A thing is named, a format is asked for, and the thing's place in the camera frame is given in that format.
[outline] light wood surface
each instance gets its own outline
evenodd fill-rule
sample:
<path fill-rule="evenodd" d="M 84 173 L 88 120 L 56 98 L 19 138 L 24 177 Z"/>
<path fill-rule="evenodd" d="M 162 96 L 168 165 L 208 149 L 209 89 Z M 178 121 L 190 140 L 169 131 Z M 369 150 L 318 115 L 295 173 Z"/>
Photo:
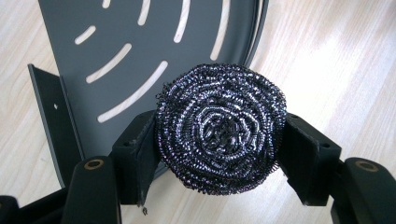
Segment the light wood surface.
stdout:
<path fill-rule="evenodd" d="M 27 64 L 58 74 L 36 0 L 0 0 L 0 194 L 31 203 L 60 188 Z M 396 1 L 271 0 L 251 66 L 286 94 L 288 110 L 343 148 L 396 176 Z M 301 205 L 281 170 L 228 197 L 155 180 L 148 215 L 123 223 L 332 223 L 330 208 Z"/>

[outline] gray plastic plate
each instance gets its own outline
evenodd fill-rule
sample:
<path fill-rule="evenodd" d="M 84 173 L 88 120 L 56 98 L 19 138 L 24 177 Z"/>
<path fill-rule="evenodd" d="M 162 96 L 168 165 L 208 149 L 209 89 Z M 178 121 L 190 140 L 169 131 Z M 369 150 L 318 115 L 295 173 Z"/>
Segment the gray plastic plate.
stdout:
<path fill-rule="evenodd" d="M 150 3 L 148 16 L 144 25 L 139 25 L 145 2 Z M 103 7 L 104 2 L 99 0 L 39 0 L 68 107 L 69 118 L 65 119 L 70 119 L 78 145 L 78 148 L 62 148 L 50 143 L 56 166 L 74 162 L 59 156 L 59 150 L 77 150 L 82 159 L 108 155 L 136 115 L 156 108 L 155 95 L 161 92 L 163 83 L 195 65 L 250 64 L 260 40 L 267 1 L 191 1 L 186 28 L 177 43 L 174 38 L 186 2 L 190 1 L 112 0 L 108 7 Z M 212 60 L 210 55 L 218 38 L 224 3 L 230 4 L 228 23 L 219 56 Z M 92 27 L 94 32 L 76 44 L 76 38 Z M 125 53 L 123 48 L 130 49 Z M 117 64 L 112 62 L 121 54 L 124 57 Z M 153 75 L 160 64 L 166 65 L 163 72 Z M 87 77 L 101 69 L 109 71 L 87 82 Z M 135 98 L 136 91 L 149 79 L 155 82 Z M 113 113 L 117 115 L 103 121 L 101 115 L 112 109 L 118 109 Z M 53 113 L 44 111 L 45 108 L 40 110 L 43 120 Z M 46 127 L 49 142 L 63 141 L 51 139 L 48 129 L 62 129 L 54 125 L 57 124 Z M 56 168 L 60 180 L 64 172 L 69 172 Z"/>

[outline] screw hole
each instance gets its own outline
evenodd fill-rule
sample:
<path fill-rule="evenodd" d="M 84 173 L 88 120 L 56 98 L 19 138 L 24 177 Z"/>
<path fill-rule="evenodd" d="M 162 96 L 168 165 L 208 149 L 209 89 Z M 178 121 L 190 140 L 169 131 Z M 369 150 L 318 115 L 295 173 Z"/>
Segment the screw hole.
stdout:
<path fill-rule="evenodd" d="M 105 164 L 105 162 L 102 160 L 91 160 L 91 161 L 87 161 L 87 163 L 85 163 L 84 168 L 86 170 L 95 170 L 95 169 L 103 166 L 103 164 Z"/>
<path fill-rule="evenodd" d="M 320 146 L 321 146 L 321 147 L 330 147 L 330 144 L 328 144 L 328 143 L 322 143 L 322 144 L 320 144 Z"/>
<path fill-rule="evenodd" d="M 377 172 L 379 169 L 376 167 L 374 164 L 368 162 L 368 161 L 356 161 L 355 164 L 361 168 L 362 170 L 368 171 L 368 172 Z"/>

